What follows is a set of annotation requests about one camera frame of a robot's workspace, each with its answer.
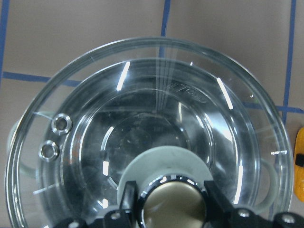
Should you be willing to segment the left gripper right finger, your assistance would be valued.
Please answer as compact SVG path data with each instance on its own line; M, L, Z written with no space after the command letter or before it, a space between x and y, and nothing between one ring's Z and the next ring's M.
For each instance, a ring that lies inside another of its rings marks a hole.
M207 193L206 206L209 214L228 214L234 210L234 207L215 181L204 181L204 187Z

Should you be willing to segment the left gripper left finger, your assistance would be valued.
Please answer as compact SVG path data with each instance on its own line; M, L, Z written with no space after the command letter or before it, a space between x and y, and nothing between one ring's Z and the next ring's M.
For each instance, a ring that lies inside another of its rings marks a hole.
M127 181L124 186L119 209L133 211L136 206L137 196L138 188L136 181Z

